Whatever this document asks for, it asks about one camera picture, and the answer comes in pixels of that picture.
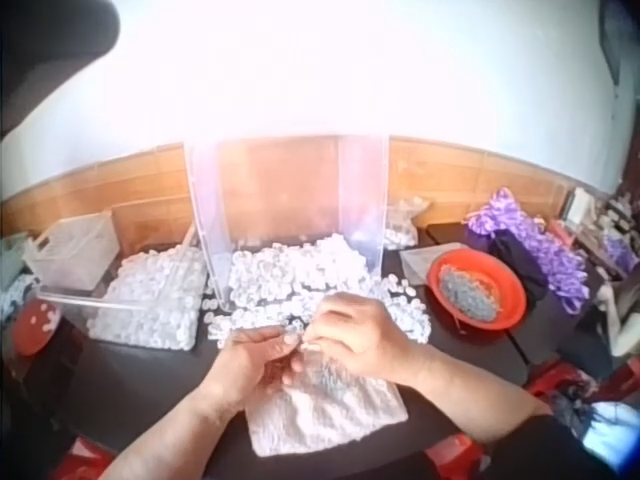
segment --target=pile of white caps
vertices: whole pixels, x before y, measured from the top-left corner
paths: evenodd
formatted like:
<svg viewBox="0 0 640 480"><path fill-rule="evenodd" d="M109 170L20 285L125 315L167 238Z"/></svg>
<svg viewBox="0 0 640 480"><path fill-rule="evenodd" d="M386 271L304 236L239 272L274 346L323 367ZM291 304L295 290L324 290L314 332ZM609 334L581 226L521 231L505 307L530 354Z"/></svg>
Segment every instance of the pile of white caps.
<svg viewBox="0 0 640 480"><path fill-rule="evenodd" d="M149 304L144 310L92 308L89 337L142 347L189 350L195 344L207 276L202 252L176 247L139 253L122 262L106 300Z"/></svg>
<svg viewBox="0 0 640 480"><path fill-rule="evenodd" d="M431 332L425 305L406 280L370 275L365 258L341 235L315 244L288 247L274 243L255 254L233 254L229 278L230 316L205 315L208 337L224 344L237 328L285 325L303 330L325 295L349 292L382 301L393 320L412 339L425 343Z"/></svg>

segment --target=white wall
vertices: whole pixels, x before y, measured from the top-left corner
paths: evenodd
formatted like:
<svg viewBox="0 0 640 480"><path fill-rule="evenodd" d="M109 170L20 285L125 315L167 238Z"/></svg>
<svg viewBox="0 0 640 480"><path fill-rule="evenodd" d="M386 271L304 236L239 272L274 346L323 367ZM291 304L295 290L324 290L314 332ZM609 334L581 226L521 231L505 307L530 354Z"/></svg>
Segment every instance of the white wall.
<svg viewBox="0 0 640 480"><path fill-rule="evenodd" d="M3 198L205 123L452 142L603 190L620 175L597 0L115 3L114 50L2 143Z"/></svg>

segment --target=hand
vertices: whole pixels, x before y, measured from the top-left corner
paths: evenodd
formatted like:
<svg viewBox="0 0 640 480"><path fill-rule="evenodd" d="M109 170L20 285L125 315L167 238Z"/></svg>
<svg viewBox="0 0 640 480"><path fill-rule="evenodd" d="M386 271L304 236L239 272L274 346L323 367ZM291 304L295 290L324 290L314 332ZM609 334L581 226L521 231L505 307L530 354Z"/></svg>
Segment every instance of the hand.
<svg viewBox="0 0 640 480"><path fill-rule="evenodd" d="M214 408L223 405L235 413L258 384L272 388L292 382L292 370L303 368L300 353L293 353L299 343L298 335L285 334L280 326L237 330L213 362L199 393L205 403Z"/></svg>
<svg viewBox="0 0 640 480"><path fill-rule="evenodd" d="M325 297L303 340L356 375L409 385L424 357L378 300L348 293Z"/></svg>

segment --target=orange plastic bowl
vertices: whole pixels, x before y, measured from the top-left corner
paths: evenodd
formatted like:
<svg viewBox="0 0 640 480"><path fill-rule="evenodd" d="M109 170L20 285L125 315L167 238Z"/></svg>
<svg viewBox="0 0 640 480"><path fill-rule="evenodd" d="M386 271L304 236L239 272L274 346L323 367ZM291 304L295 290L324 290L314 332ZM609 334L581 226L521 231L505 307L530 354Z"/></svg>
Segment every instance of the orange plastic bowl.
<svg viewBox="0 0 640 480"><path fill-rule="evenodd" d="M482 322L462 313L440 290L440 271L454 267L474 277L496 299L500 311L491 322ZM527 298L522 283L509 267L491 255L471 248L450 250L431 264L427 284L438 301L458 320L483 330L504 330L516 325L524 315Z"/></svg>

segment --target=table surface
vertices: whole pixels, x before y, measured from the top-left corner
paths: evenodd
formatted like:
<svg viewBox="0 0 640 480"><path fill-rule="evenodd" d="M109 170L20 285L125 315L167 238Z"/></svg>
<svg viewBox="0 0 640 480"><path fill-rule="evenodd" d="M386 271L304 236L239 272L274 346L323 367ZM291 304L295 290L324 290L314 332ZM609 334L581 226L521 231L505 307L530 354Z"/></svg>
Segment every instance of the table surface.
<svg viewBox="0 0 640 480"><path fill-rule="evenodd" d="M422 237L423 245L428 244ZM398 252L385 253L385 274L402 274ZM426 299L432 315L430 343L450 355L485 368L518 385L527 368L504 334L461 334L433 295ZM169 352L85 341L71 384L56 416L80 435L121 451L167 413L203 378L217 347L199 322L198 340L190 352ZM246 418L236 416L207 466L215 478L331 478L374 468L424 450L458 429L431 403L400 389L409 420L385 427L357 442L306 455L257 457L251 448Z"/></svg>
<svg viewBox="0 0 640 480"><path fill-rule="evenodd" d="M437 244L461 242L472 245L478 243L478 237L461 223L443 223L427 227L427 235ZM526 360L537 365L548 360L562 340L573 331L576 324L593 305L596 292L604 280L595 268L587 262L589 300L576 315L569 315L562 307L559 298L551 291L540 300L535 308L528 312L522 321L509 330L509 335Z"/></svg>

